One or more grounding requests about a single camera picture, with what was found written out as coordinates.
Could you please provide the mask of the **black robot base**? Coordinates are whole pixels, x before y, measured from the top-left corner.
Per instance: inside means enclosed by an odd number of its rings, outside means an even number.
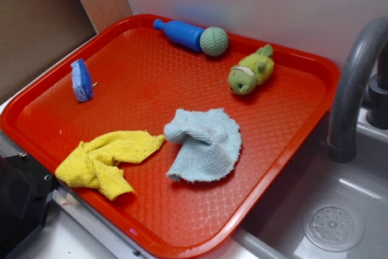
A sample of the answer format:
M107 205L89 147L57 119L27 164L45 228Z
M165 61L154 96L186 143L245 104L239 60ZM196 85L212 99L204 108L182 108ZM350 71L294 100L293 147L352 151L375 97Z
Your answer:
M11 258L43 230L55 183L27 153L1 158L1 258Z

